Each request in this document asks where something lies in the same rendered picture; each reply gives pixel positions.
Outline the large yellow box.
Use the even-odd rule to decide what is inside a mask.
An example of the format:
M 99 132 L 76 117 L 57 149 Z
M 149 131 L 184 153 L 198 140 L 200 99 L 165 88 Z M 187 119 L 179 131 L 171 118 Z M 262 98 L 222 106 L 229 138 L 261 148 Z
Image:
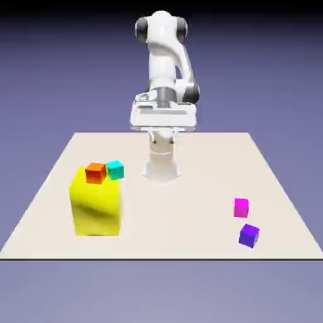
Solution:
M 86 167 L 79 167 L 69 186 L 75 234 L 117 236 L 122 211 L 120 181 L 106 176 L 102 184 L 89 184 Z

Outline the small orange cube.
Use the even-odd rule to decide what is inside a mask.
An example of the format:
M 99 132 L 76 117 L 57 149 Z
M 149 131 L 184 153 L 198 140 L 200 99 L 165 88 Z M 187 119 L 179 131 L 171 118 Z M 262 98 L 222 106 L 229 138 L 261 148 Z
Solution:
M 102 184 L 107 176 L 106 165 L 103 163 L 90 163 L 85 168 L 86 182 L 89 184 Z

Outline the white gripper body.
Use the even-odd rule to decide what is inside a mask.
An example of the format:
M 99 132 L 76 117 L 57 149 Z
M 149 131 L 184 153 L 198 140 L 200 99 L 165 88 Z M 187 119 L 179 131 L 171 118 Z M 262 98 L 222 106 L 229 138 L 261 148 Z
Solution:
M 197 107 L 194 104 L 170 102 L 169 107 L 158 107 L 156 101 L 133 101 L 130 125 L 132 129 L 175 128 L 193 131 L 197 124 Z

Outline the small cyan cube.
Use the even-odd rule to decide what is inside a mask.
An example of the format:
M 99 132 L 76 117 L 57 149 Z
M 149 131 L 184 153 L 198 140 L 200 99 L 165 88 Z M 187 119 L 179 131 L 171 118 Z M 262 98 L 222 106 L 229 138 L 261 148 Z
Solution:
M 111 180 L 124 178 L 124 165 L 119 160 L 113 160 L 106 163 L 107 176 Z

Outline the small purple cube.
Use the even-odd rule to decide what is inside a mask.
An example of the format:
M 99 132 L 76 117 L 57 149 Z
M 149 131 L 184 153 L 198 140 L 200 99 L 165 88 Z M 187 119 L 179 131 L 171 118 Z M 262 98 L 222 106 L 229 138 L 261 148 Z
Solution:
M 238 242 L 253 249 L 259 238 L 259 232 L 258 227 L 246 223 L 240 231 Z

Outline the small magenta cube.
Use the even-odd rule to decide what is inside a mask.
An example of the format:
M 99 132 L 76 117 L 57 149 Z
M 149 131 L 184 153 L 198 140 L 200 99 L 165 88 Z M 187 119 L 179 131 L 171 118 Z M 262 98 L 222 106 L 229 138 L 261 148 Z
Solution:
M 245 198 L 234 199 L 233 216 L 236 218 L 247 218 L 249 214 L 249 200 Z

